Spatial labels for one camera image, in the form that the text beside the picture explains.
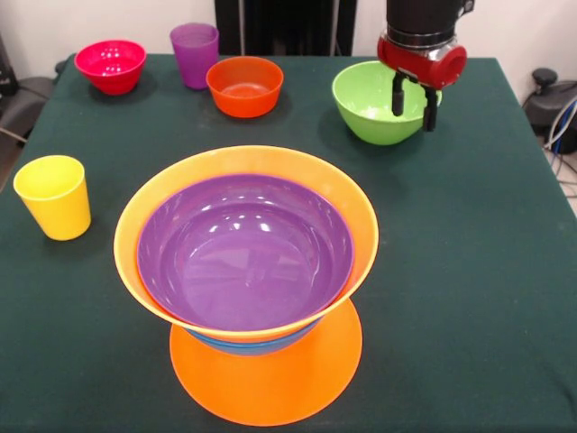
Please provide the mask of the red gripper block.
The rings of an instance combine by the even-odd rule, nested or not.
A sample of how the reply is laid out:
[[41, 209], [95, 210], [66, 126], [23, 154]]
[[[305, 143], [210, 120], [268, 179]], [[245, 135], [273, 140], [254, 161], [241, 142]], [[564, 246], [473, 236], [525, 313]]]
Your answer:
[[424, 88], [426, 106], [423, 114], [423, 130], [433, 132], [436, 126], [439, 95], [436, 89], [453, 85], [462, 75], [467, 61], [466, 49], [452, 39], [439, 48], [412, 51], [400, 47], [381, 36], [378, 57], [389, 68], [400, 72], [392, 81], [391, 110], [394, 116], [404, 112], [403, 83], [405, 76], [429, 88]]

